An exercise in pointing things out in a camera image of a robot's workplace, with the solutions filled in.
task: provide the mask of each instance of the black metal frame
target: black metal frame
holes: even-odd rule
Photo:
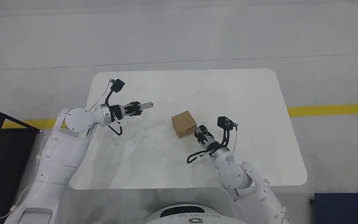
[[[26,124],[26,123],[24,123],[24,122],[22,122],[20,120],[17,120],[17,119],[15,119],[15,118],[7,115],[7,114],[4,114],[2,112],[0,112],[0,129],[2,129],[2,125],[4,124],[5,120],[10,120],[10,121],[12,121],[12,122],[14,122],[16,124],[19,124],[21,126],[24,126],[25,128],[28,128],[28,129],[32,130],[33,132],[41,133],[40,129],[35,128],[35,127],[31,126],[31,125],[28,125],[28,124]]]
[[[3,128],[5,120],[23,127]],[[4,216],[15,202],[38,133],[40,129],[0,112],[0,216]]]

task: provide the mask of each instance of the robot forearm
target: robot forearm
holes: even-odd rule
[[[228,132],[234,127],[237,128],[237,124],[228,118],[219,117],[218,126],[224,129],[222,143],[217,142],[203,125],[195,130],[194,135],[205,149],[203,152],[211,157],[218,169],[220,182],[239,213],[249,224],[289,224],[286,208],[281,206],[267,183],[248,162],[237,164],[234,153],[227,148]],[[196,159],[189,158],[188,163]]]

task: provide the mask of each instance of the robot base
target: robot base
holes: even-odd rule
[[[200,204],[177,204],[162,208],[143,222],[144,224],[246,224],[221,215],[219,212]]]
[[[157,210],[148,216],[148,218],[146,218],[143,223],[148,223],[165,216],[184,213],[208,213],[221,215],[218,211],[213,210],[207,206],[202,206],[200,204],[176,204],[174,206],[166,206]]]

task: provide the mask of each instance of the black cable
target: black cable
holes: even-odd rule
[[[120,133],[118,133],[116,130],[114,130],[110,125],[108,125],[108,127],[113,130],[118,136],[121,136],[123,134],[123,130],[122,130],[122,126],[119,126],[119,129],[121,130]]]
[[[207,153],[207,150],[202,150],[202,151],[195,152],[195,153],[191,154],[191,155],[188,156],[188,158],[186,159],[186,163],[187,163],[187,164],[191,164],[192,162],[194,162],[194,161],[197,159],[197,155],[202,154],[202,153]]]
[[[236,189],[234,189],[234,190],[235,190],[236,195],[240,197],[240,195],[237,193],[237,190]]]
[[[109,100],[110,96],[112,95],[112,93],[113,93],[113,90],[111,89],[111,91],[109,92],[109,94],[107,95],[106,100],[105,100],[105,104],[108,106],[108,108],[110,107],[108,104],[108,100]]]

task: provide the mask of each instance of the white cable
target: white cable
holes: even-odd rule
[[[17,198],[16,203],[10,208],[10,211],[9,211],[5,216],[0,217],[0,219],[3,219],[3,218],[8,217],[8,216],[17,208],[17,205],[18,205],[18,203],[19,203],[19,201],[20,201],[21,196],[23,195],[23,193],[24,193],[25,191],[27,191],[28,188],[30,188],[30,187],[33,185],[33,183],[35,182],[36,176],[37,176],[37,171],[38,171],[38,169],[39,169],[39,163],[40,163],[40,158],[41,158],[41,152],[43,151],[43,149],[44,149],[44,147],[45,147],[45,143],[46,143],[46,141],[47,141],[47,139],[48,139],[50,133],[51,133],[51,130],[50,130],[50,131],[45,135],[45,137],[43,138],[43,141],[42,141],[42,143],[41,143],[41,149],[40,149],[40,151],[39,151],[39,154],[37,154],[37,156],[36,156],[36,171],[35,171],[35,176],[34,176],[32,182],[20,193],[20,195],[19,195],[18,198]]]
[[[234,150],[233,150],[233,153],[235,152],[236,142],[237,142],[237,126],[235,127],[235,129],[236,129],[236,138],[235,138],[235,144],[234,144]]]
[[[107,84],[107,88],[105,90],[105,92],[102,94],[102,96],[100,98],[98,98],[97,102],[94,104],[93,107],[90,108],[90,111],[98,104],[99,100],[106,94],[107,90],[108,90],[108,87],[110,86],[110,83],[111,83],[111,80],[108,81],[108,84]]]

